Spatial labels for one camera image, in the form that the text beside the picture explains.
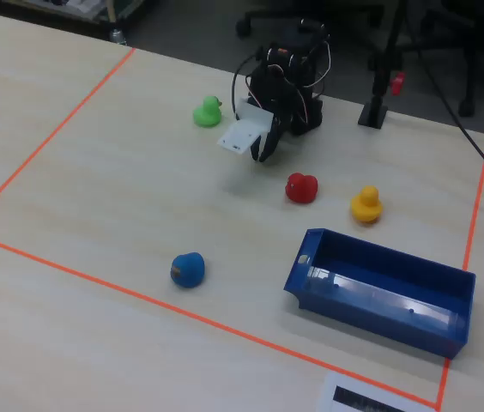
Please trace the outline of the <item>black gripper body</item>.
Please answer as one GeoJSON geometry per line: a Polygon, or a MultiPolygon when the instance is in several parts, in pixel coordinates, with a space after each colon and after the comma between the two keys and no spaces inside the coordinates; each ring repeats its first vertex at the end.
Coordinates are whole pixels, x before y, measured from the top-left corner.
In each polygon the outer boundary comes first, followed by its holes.
{"type": "Polygon", "coordinates": [[[265,92],[263,108],[273,113],[272,130],[294,130],[295,111],[298,108],[296,92],[265,92]]]}

